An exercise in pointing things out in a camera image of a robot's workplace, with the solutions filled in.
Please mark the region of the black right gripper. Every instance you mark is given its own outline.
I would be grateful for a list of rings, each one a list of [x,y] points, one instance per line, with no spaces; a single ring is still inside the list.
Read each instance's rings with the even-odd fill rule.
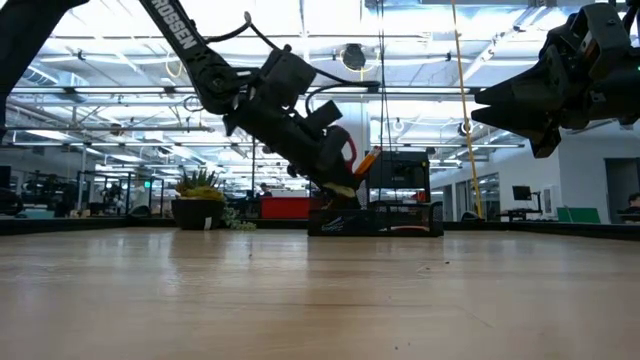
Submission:
[[[530,69],[474,95],[489,106],[527,105],[556,108],[564,99],[566,83],[562,57],[556,45],[543,49]],[[622,126],[640,120],[640,48],[612,66],[602,79],[590,81],[568,103],[563,127],[582,130],[591,121],[614,119]],[[535,158],[547,158],[561,142],[559,121],[544,111],[519,107],[484,107],[471,113],[473,120],[529,140]]]

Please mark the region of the yellow-green sticky note pad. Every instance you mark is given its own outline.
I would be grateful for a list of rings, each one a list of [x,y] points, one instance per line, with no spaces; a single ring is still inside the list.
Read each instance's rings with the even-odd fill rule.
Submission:
[[[325,183],[322,185],[322,188],[326,191],[330,191],[331,193],[333,193],[336,196],[343,196],[346,198],[355,198],[356,197],[356,191],[348,186],[343,186],[343,185],[339,185],[339,184],[335,184],[335,183]]]

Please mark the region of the green panel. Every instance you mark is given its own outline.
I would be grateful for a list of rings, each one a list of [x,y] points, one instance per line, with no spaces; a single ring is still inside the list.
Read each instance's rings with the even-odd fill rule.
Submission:
[[[600,224],[600,216],[596,208],[559,207],[558,221],[561,223]]]

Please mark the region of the black aluminium table frame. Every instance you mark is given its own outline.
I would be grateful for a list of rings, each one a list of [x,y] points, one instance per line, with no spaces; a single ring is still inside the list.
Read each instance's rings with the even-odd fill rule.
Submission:
[[[127,227],[174,228],[172,219],[0,219],[0,236],[48,232],[106,230]],[[640,225],[528,222],[444,222],[447,231],[511,231],[640,242]]]

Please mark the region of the black monitor on stand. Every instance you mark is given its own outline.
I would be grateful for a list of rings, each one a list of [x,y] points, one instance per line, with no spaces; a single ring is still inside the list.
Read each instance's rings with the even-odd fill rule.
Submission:
[[[541,193],[539,191],[533,191],[530,186],[514,185],[512,187],[513,198],[515,201],[533,201],[535,207],[532,208],[533,212],[541,213]]]

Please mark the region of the potted succulent black pot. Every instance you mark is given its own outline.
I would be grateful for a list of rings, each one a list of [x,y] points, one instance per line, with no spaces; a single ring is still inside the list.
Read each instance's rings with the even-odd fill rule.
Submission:
[[[215,171],[183,171],[175,185],[177,197],[171,201],[172,216],[178,227],[204,231],[219,228],[256,230],[255,223],[242,220],[239,211],[228,204],[218,181],[219,175]]]

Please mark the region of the black mesh desk organizer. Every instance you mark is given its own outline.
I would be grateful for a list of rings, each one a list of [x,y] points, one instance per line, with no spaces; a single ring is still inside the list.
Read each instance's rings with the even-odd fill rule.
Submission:
[[[309,236],[338,237],[439,237],[444,234],[443,204],[407,203],[396,201],[360,200],[360,209],[328,209],[327,205],[309,211],[307,233]],[[345,218],[345,227],[339,233],[323,233],[320,225],[323,219],[337,216]],[[430,233],[393,233],[391,226],[424,226]]]

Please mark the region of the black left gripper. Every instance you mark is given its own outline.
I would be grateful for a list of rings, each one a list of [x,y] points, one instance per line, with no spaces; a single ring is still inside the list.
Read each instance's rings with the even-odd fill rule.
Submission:
[[[308,117],[286,113],[283,108],[264,99],[240,105],[223,116],[229,134],[240,128],[255,137],[273,152],[296,165],[305,165],[305,175],[316,185],[335,183],[356,191],[354,173],[345,166],[343,148],[349,133],[333,123],[342,117],[334,101],[328,101]],[[360,209],[357,197],[336,197],[328,209]]]

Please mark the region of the red cabinet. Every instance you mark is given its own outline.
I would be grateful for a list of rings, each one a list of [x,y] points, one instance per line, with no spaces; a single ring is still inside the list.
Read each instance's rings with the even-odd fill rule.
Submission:
[[[311,201],[306,197],[263,197],[260,213],[263,219],[307,219]]]

